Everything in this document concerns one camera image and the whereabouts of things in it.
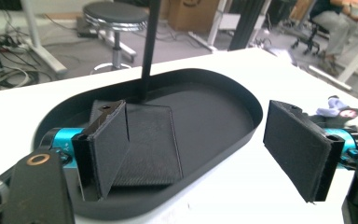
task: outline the black metal pole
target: black metal pole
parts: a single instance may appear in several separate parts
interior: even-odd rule
[[[139,94],[141,100],[144,100],[147,95],[150,78],[150,68],[152,65],[153,51],[156,42],[156,32],[158,27],[158,15],[160,6],[160,0],[150,0],[149,2],[149,19],[147,22],[145,53],[144,62],[142,65],[142,80]]]
[[[265,2],[265,0],[246,0],[228,50],[245,49],[248,46],[249,39]]]

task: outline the stool leg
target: stool leg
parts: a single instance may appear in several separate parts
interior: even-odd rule
[[[115,32],[115,45],[113,46],[112,71],[121,69],[120,32]]]

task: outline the white table surface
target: white table surface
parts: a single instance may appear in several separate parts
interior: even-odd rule
[[[264,116],[251,141],[194,184],[152,212],[119,223],[343,223],[341,205],[353,172],[337,170],[325,203],[305,203],[263,144],[269,100],[305,112],[338,95],[358,100],[261,49],[221,52],[152,66],[151,74],[204,68],[233,78],[251,91]],[[0,91],[0,174],[31,151],[34,132],[65,99],[141,76],[141,67]],[[77,217],[76,223],[98,222]]]

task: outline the round stool seat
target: round stool seat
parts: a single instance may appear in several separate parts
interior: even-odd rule
[[[139,8],[119,2],[94,2],[83,7],[86,21],[93,25],[117,31],[143,30],[147,24],[147,13]]]

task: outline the stool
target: stool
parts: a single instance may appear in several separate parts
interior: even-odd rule
[[[316,48],[316,51],[312,53],[312,55],[318,55],[319,50],[320,50],[320,45],[318,42],[314,41],[313,38],[316,36],[316,34],[318,33],[318,31],[328,34],[328,31],[325,30],[321,25],[310,21],[310,23],[312,24],[312,31],[309,37],[307,36],[300,36],[297,38],[296,42],[292,45],[292,49],[295,49],[298,47],[298,44],[304,43],[307,45],[307,49],[303,51],[303,54],[306,55],[309,52],[312,51],[313,48]]]
[[[94,25],[99,33],[113,44],[113,60],[94,68],[94,71],[111,66],[111,70],[129,67],[121,63],[121,49],[126,48],[120,44],[120,32],[141,31],[147,25],[147,13],[139,8],[119,2],[94,2],[83,7],[86,22]]]

